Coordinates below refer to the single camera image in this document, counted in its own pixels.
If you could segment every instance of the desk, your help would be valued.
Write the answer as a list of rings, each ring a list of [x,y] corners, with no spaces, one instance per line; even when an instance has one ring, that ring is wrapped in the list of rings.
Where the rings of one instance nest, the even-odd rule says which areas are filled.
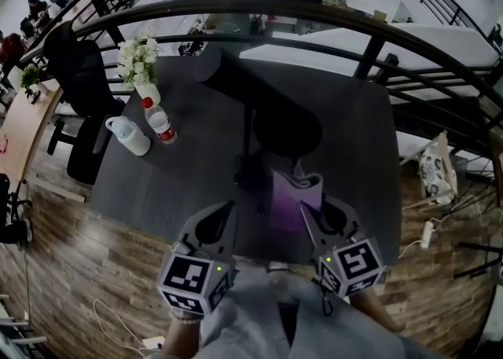
[[[235,254],[307,264],[312,248],[307,233],[270,227],[270,194],[246,192],[233,183],[235,158],[243,142],[244,108],[194,82],[197,58],[161,57],[156,63],[161,105],[178,131],[174,144],[155,140],[139,96],[131,96],[123,114],[155,141],[145,156],[137,157],[112,138],[93,188],[91,208],[174,241],[189,216],[213,203],[234,200],[239,212]],[[323,139],[316,151],[302,159],[304,170],[320,173],[325,192],[354,207],[368,233],[376,237],[384,262],[396,263],[400,169],[387,90],[327,71],[243,62],[316,113],[324,127]],[[255,148],[253,140],[251,150]],[[274,167],[282,164],[279,160],[271,158]]]
[[[83,202],[83,197],[66,192],[38,179],[36,174],[29,173],[40,137],[63,93],[54,79],[45,81],[44,84],[49,92],[47,95],[41,94],[35,104],[28,102],[23,90],[14,97],[0,129],[0,140],[4,136],[8,140],[6,152],[0,153],[0,171],[9,177],[11,192],[15,192],[23,180],[28,180],[62,196]]]

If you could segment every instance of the wooden floor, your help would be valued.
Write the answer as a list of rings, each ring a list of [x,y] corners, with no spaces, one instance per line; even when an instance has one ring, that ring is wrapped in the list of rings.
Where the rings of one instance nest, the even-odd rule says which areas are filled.
[[[78,123],[71,122],[69,129],[75,131]],[[77,185],[65,173],[68,145],[59,144],[52,157],[45,153],[50,127],[34,168],[41,178],[89,195],[89,188]],[[419,198],[413,170],[403,174],[402,192],[404,202]],[[61,359],[139,357],[138,352],[116,346],[103,335],[93,303],[102,299],[141,339],[163,335],[169,323],[168,309],[156,292],[155,281],[169,248],[166,240],[100,218],[86,204],[37,188],[30,194],[35,234],[26,255],[31,327],[48,337],[45,347]],[[438,214],[406,211],[402,248],[419,239],[424,221]],[[393,318],[405,326],[403,335],[456,357],[464,342],[478,331],[490,300],[490,278],[452,280],[452,276],[481,264],[484,255],[453,246],[460,240],[486,244],[499,231],[497,220],[496,211],[480,218],[476,207],[466,209],[442,224],[427,251],[411,247],[400,264],[386,272],[376,290]],[[0,245],[0,292],[11,296],[6,306],[16,318],[28,310],[24,257],[15,246]],[[309,269],[296,269],[310,273]],[[103,306],[97,311],[110,335],[138,347],[116,317]]]

